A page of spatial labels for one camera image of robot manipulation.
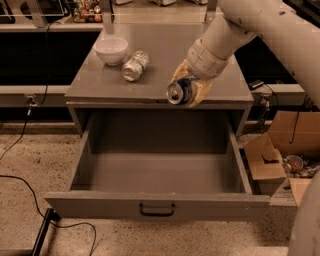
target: wire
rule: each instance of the wire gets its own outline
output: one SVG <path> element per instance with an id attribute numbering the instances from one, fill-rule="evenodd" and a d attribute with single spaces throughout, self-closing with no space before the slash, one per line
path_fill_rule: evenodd
<path id="1" fill-rule="evenodd" d="M 308 105 L 307 100 L 309 100 L 309 102 L 310 101 L 312 102 L 312 100 L 311 100 L 311 98 L 309 97 L 308 94 L 306 94 L 306 96 L 304 97 L 304 100 L 303 100 L 302 105 L 301 105 L 301 109 L 302 108 L 307 109 L 307 105 Z"/>
<path id="2" fill-rule="evenodd" d="M 272 94 L 274 94 L 274 96 L 276 97 L 277 107 L 278 107 L 279 106 L 278 95 L 275 93 L 275 91 L 268 84 L 264 84 L 264 85 L 267 86 L 272 91 Z"/>
<path id="3" fill-rule="evenodd" d="M 9 148 L 7 148 L 7 149 L 3 152 L 3 154 L 2 154 L 1 157 L 0 157 L 0 161 L 1 161 L 2 158 L 5 156 L 5 154 L 7 154 L 8 151 L 9 151 L 11 148 L 13 148 L 13 147 L 22 139 L 22 137 L 23 137 L 23 135 L 24 135 L 24 133 L 25 133 L 25 131 L 26 131 L 26 127 L 27 127 L 27 123 L 28 123 L 28 121 L 29 121 L 29 116 L 30 116 L 30 115 L 31 115 L 31 107 L 29 107 L 28 114 L 27 114 L 27 118 L 26 118 L 26 120 L 25 120 L 25 122 L 24 122 L 24 125 L 23 125 L 23 128 L 22 128 L 22 132 L 21 132 L 20 137 L 19 137 Z"/>
<path id="4" fill-rule="evenodd" d="M 46 30 L 46 50 L 47 50 L 47 84 L 46 84 L 46 88 L 45 88 L 45 92 L 42 98 L 42 101 L 37 105 L 38 107 L 43 105 L 47 99 L 47 95 L 48 95 L 48 87 L 49 87 L 49 79 L 50 79 L 50 63 L 51 63 L 51 53 L 50 53 L 50 48 L 49 48 L 49 44 L 48 44 L 48 35 L 49 35 L 49 31 L 50 31 L 50 27 L 53 24 L 60 24 L 60 22 L 55 21 L 52 22 L 48 25 L 47 30 Z"/>
<path id="5" fill-rule="evenodd" d="M 290 144 L 292 144 L 294 142 L 294 137 L 295 137 L 295 134 L 296 134 L 296 128 L 297 128 L 299 116 L 300 116 L 300 111 L 298 111 L 297 118 L 296 118 L 296 121 L 294 123 L 294 128 L 293 128 L 293 132 L 292 132 L 291 141 L 289 141 Z"/>
<path id="6" fill-rule="evenodd" d="M 2 175 L 0 174 L 0 178 L 9 178 L 9 179 L 17 179 L 17 180 L 20 180 L 22 182 L 24 182 L 24 184 L 29 188 L 29 190 L 32 192 L 32 195 L 33 195 L 33 198 L 34 198 L 34 202 L 36 204 L 36 209 L 37 209 L 37 212 L 41 215 L 41 217 L 44 219 L 44 220 L 47 220 L 47 218 L 42 214 L 42 212 L 40 211 L 40 208 L 39 208 L 39 204 L 38 204 L 38 200 L 37 200 L 37 196 L 36 196 L 36 193 L 35 191 L 33 190 L 33 188 L 30 186 L 30 184 L 23 178 L 20 178 L 18 176 L 12 176 L 12 175 Z M 67 226 L 60 226 L 60 225 L 57 225 L 55 223 L 53 223 L 52 221 L 50 221 L 50 224 L 56 228 L 72 228 L 72 227 L 76 227 L 76 226 L 80 226 L 80 225 L 88 225 L 90 227 L 92 227 L 93 229 L 93 232 L 94 232 L 94 237 L 93 237 L 93 242 L 92 242 L 92 246 L 91 246 L 91 250 L 90 250 L 90 256 L 92 255 L 93 253 L 93 250 L 94 250 L 94 245 L 96 243 L 96 238 L 97 238 L 97 231 L 96 231 L 96 228 L 94 225 L 92 225 L 91 223 L 89 222 L 80 222 L 80 223 L 76 223 L 76 224 L 72 224 L 72 225 L 67 225 Z"/>
<path id="7" fill-rule="evenodd" d="M 59 22 L 52 22 L 49 24 L 47 30 L 46 30 L 46 49 L 47 49 L 47 84 L 46 84 L 46 89 L 45 89 L 45 92 L 44 92 L 44 96 L 43 96 L 43 99 L 42 101 L 37 105 L 37 106 L 41 106 L 44 104 L 44 102 L 46 101 L 46 98 L 47 98 L 47 92 L 48 92 L 48 87 L 49 87 L 49 78 L 50 78 L 50 62 L 51 62 L 51 55 L 50 55 L 50 49 L 49 49 L 49 46 L 48 46 L 48 33 L 49 33 L 49 30 L 50 30 L 50 27 L 51 25 L 53 25 L 54 23 L 57 23 L 57 24 L 60 24 Z M 5 150 L 5 152 L 1 155 L 0 157 L 0 161 L 3 159 L 3 157 L 6 155 L 6 153 L 12 149 L 17 143 L 19 143 L 19 141 L 22 139 L 22 137 L 24 136 L 25 134 L 25 130 L 26 130 L 26 127 L 27 127 L 27 123 L 29 121 L 29 117 L 31 116 L 31 110 L 32 110 L 32 106 L 29 107 L 29 110 L 27 112 L 27 118 L 24 122 L 24 125 L 23 125 L 23 129 L 22 129 L 22 132 L 21 132 L 21 135 L 20 137 L 8 148 Z M 35 205 L 36 205 L 36 209 L 37 209 L 37 212 L 40 214 L 40 216 L 44 219 L 44 220 L 47 220 L 45 215 L 42 214 L 42 212 L 40 211 L 40 208 L 39 208 L 39 204 L 38 204 L 38 200 L 37 200 L 37 196 L 36 196 L 36 193 L 35 191 L 32 189 L 32 187 L 30 186 L 30 184 L 23 178 L 21 177 L 18 177 L 18 176 L 12 176 L 12 175 L 2 175 L 0 174 L 0 178 L 11 178 L 11 179 L 17 179 L 17 180 L 20 180 L 22 182 L 25 183 L 25 185 L 29 188 L 29 190 L 32 192 L 32 195 L 33 195 L 33 198 L 34 198 L 34 201 L 35 201 Z M 92 246 L 91 246 L 91 250 L 90 250 L 90 256 L 92 255 L 93 253 L 93 250 L 94 250 L 94 246 L 95 246 L 95 243 L 96 243 L 96 238 L 97 238 L 97 231 L 96 231 L 96 228 L 94 225 L 92 225 L 91 223 L 89 222 L 80 222 L 80 223 L 76 223 L 76 224 L 72 224 L 72 225 L 66 225 L 66 226 L 61 226 L 61 225 L 57 225 L 55 223 L 53 223 L 52 221 L 50 221 L 50 224 L 56 228 L 61 228 L 61 229 L 65 229 L 65 228 L 72 228 L 72 227 L 76 227 L 76 226 L 80 226 L 80 225 L 88 225 L 90 226 L 92 229 L 93 229 L 93 232 L 94 232 L 94 238 L 93 238 L 93 242 L 92 242 Z"/>
<path id="8" fill-rule="evenodd" d="M 270 107 L 267 107 L 266 105 L 263 107 L 263 110 L 261 111 L 261 114 L 258 118 L 258 126 L 260 129 L 261 134 L 265 132 L 265 122 L 270 114 Z"/>

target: gray table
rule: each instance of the gray table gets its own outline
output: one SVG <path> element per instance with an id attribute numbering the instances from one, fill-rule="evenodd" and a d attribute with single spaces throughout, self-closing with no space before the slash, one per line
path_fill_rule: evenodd
<path id="1" fill-rule="evenodd" d="M 85 129 L 89 109 L 177 108 L 168 103 L 166 87 L 177 66 L 186 57 L 187 50 L 205 30 L 202 23 L 114 24 L 113 27 L 115 35 L 129 42 L 128 56 L 124 62 L 133 52 L 142 49 L 148 52 L 150 63 L 140 79 L 131 83 L 122 77 L 122 65 L 110 67 L 91 50 L 65 95 L 80 134 Z M 100 37 L 106 36 L 102 31 Z M 214 80 L 211 92 L 197 108 L 230 110 L 235 114 L 236 133 L 239 134 L 252 102 L 237 61 L 232 57 L 223 74 Z"/>
<path id="2" fill-rule="evenodd" d="M 177 107 L 168 103 L 166 87 L 205 25 L 113 28 L 128 40 L 129 55 L 145 50 L 150 64 L 130 83 L 121 65 L 109 67 L 90 52 L 66 94 L 82 135 L 70 190 L 49 193 L 47 201 L 61 217 L 260 216 L 270 198 L 253 194 L 236 141 L 253 99 L 235 58 L 201 104 Z"/>

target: metal bracket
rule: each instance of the metal bracket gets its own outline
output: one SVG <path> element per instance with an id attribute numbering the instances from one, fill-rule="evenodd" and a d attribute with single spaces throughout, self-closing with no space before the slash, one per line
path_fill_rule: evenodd
<path id="1" fill-rule="evenodd" d="M 113 8 L 111 0 L 100 1 L 100 8 L 102 13 L 103 26 L 107 34 L 113 34 Z"/>
<path id="2" fill-rule="evenodd" d="M 206 17 L 205 17 L 205 22 L 207 23 L 207 25 L 210 25 L 210 23 L 214 19 L 214 16 L 216 14 L 217 4 L 218 4 L 218 0 L 208 0 Z"/>
<path id="3" fill-rule="evenodd" d="M 43 17 L 42 12 L 41 12 L 41 8 L 40 8 L 40 5 L 38 4 L 38 2 L 35 0 L 27 0 L 27 3 L 29 6 L 29 9 L 30 9 L 33 24 L 37 28 L 43 28 L 43 27 L 47 26 L 48 22 Z"/>

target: terrazzo floor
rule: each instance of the terrazzo floor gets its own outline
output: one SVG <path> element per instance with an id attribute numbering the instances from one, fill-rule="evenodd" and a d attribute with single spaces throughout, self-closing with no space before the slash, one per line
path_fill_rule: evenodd
<path id="1" fill-rule="evenodd" d="M 0 129 L 0 155 L 22 127 Z M 80 137 L 67 125 L 27 126 L 26 134 L 0 161 L 0 174 L 24 178 L 34 189 L 41 212 L 49 205 L 44 194 L 65 191 Z M 184 221 L 142 222 L 85 220 L 96 227 L 94 256 L 123 255 L 259 255 L 284 256 L 296 207 L 272 206 L 256 222 Z M 84 220 L 62 219 L 60 225 Z M 30 190 L 19 181 L 0 178 L 0 255 L 33 247 L 42 217 Z M 93 229 L 88 225 L 49 228 L 40 255 L 89 255 Z"/>

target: aluminum can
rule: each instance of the aluminum can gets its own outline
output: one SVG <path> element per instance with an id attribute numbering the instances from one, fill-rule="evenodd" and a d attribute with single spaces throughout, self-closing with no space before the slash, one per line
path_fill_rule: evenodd
<path id="1" fill-rule="evenodd" d="M 173 81 L 167 88 L 167 98 L 171 104 L 185 105 L 191 103 L 197 93 L 197 87 L 193 84 L 197 78 L 182 78 Z"/>
<path id="2" fill-rule="evenodd" d="M 121 73 L 127 81 L 137 81 L 146 70 L 148 63 L 148 53 L 145 51 L 136 51 L 131 59 L 122 66 Z"/>

